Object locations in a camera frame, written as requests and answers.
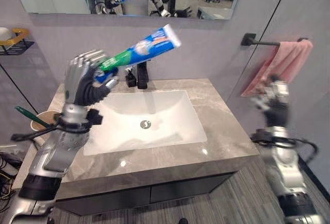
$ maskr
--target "robot finger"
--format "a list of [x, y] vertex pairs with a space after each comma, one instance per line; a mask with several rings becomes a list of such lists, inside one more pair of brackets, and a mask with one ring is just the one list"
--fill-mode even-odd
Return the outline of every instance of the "robot finger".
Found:
[[262, 109], [264, 111], [268, 111], [270, 107], [265, 103], [265, 101], [260, 97], [252, 97], [251, 101], [256, 105], [257, 108]]

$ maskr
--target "gray floor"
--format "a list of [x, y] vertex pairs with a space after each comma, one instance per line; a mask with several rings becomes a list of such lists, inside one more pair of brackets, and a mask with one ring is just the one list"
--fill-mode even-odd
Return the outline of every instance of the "gray floor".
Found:
[[[189, 224], [283, 223], [283, 214], [266, 182], [261, 160], [249, 164], [210, 195], [152, 204], [142, 208], [77, 217], [56, 209], [56, 224], [176, 224], [185, 217]], [[330, 205], [306, 176], [305, 182], [317, 211], [330, 222]]]

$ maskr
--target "metal arm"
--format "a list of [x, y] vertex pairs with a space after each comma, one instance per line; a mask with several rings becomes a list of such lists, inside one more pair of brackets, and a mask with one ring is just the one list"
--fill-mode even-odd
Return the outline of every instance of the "metal arm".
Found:
[[274, 76], [265, 88], [264, 98], [253, 99], [264, 111], [267, 127], [257, 130], [252, 141], [262, 145], [266, 177], [283, 210], [285, 223], [323, 224], [324, 219], [317, 214], [299, 170], [298, 154], [288, 143], [288, 96], [286, 83]]
[[106, 56], [103, 51], [94, 50], [70, 61], [59, 129], [38, 150], [3, 223], [51, 223], [48, 216], [62, 178], [87, 142], [91, 126], [102, 122], [98, 111], [88, 111], [87, 106], [102, 100], [118, 82], [117, 77], [110, 77], [100, 87], [93, 86], [94, 73]]

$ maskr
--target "green toothbrush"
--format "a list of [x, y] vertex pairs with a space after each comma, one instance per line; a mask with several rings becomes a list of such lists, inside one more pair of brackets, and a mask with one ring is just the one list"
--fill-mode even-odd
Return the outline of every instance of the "green toothbrush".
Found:
[[41, 124], [42, 126], [44, 126], [46, 128], [49, 127], [49, 124], [42, 121], [37, 116], [35, 116], [33, 113], [29, 112], [28, 110], [24, 109], [23, 107], [16, 106], [15, 109], [18, 110], [20, 113], [22, 113], [24, 116], [26, 116], [26, 117], [30, 118], [31, 120], [36, 121], [37, 123]]

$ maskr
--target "sink basin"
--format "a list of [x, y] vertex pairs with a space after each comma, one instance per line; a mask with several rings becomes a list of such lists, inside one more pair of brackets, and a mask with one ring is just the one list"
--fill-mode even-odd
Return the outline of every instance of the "sink basin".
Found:
[[92, 127], [86, 156], [207, 141], [186, 91], [110, 94], [94, 108], [103, 122]]

